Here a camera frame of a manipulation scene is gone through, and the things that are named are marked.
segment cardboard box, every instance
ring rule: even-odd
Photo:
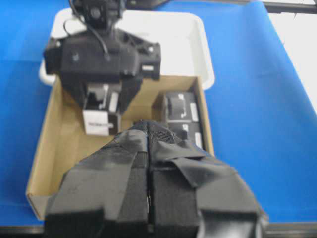
[[[205,95],[202,83],[196,77],[162,76],[160,81],[145,79],[140,92],[122,115],[122,130],[142,119],[161,121],[163,94],[169,91],[195,93],[205,150],[213,154]],[[47,201],[58,192],[64,173],[76,162],[109,143],[112,138],[85,133],[82,109],[57,80],[51,92],[26,190],[27,199],[39,220],[44,219]]]

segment white plastic bin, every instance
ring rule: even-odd
[[[70,8],[60,11],[51,31],[51,37],[67,36],[63,24],[70,33],[85,30],[85,26],[73,18]],[[214,83],[214,73],[202,20],[190,13],[132,11],[124,12],[117,28],[130,32],[161,45],[161,75],[198,76],[203,89]],[[47,75],[44,61],[41,64],[40,79],[52,85],[55,76]]]

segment metal frame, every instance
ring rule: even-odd
[[[159,5],[162,5],[168,1],[170,0],[128,0],[127,8],[149,10]],[[207,1],[233,3],[233,4],[246,4],[251,2],[252,0],[207,0]],[[269,13],[290,12],[290,13],[317,14],[317,0],[314,0],[314,2],[316,2],[315,5],[269,2],[269,1],[263,1],[263,4]]]
[[[37,238],[43,231],[43,226],[0,227],[0,238]],[[317,238],[317,223],[273,223],[266,229],[266,238]]]
[[[252,0],[208,0],[214,2],[225,2],[234,4],[247,4]],[[298,4],[298,3],[281,3],[281,2],[269,2],[263,1],[269,13],[306,13],[306,14],[317,14],[317,4]]]

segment blue table surface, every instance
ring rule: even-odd
[[[38,78],[66,0],[0,8],[0,226],[42,224],[25,198],[51,88]],[[215,84],[206,91],[216,156],[234,166],[271,222],[317,221],[317,116],[261,2],[172,1],[205,24]]]

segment black cable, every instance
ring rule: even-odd
[[[107,59],[107,60],[110,59],[110,55],[109,55],[109,52],[108,52],[108,48],[107,48],[107,45],[106,45],[106,43],[104,42],[103,38],[100,36],[100,34],[99,34],[93,27],[91,27],[89,24],[87,24],[85,21],[83,21],[83,20],[81,19],[81,17],[80,17],[80,15],[79,15],[79,13],[77,12],[77,10],[76,10],[74,4],[72,3],[72,0],[68,0],[68,1],[69,1],[69,5],[70,5],[71,9],[73,10],[73,12],[74,12],[75,16],[78,18],[78,20],[79,20],[81,23],[83,23],[83,24],[87,27],[87,29],[88,29],[89,31],[91,31],[91,33],[93,33],[93,34],[95,35],[95,37],[98,39],[98,41],[100,42],[100,45],[101,45],[101,47],[102,47],[102,49],[103,49],[103,51],[104,51],[104,54],[105,54],[106,59]]]

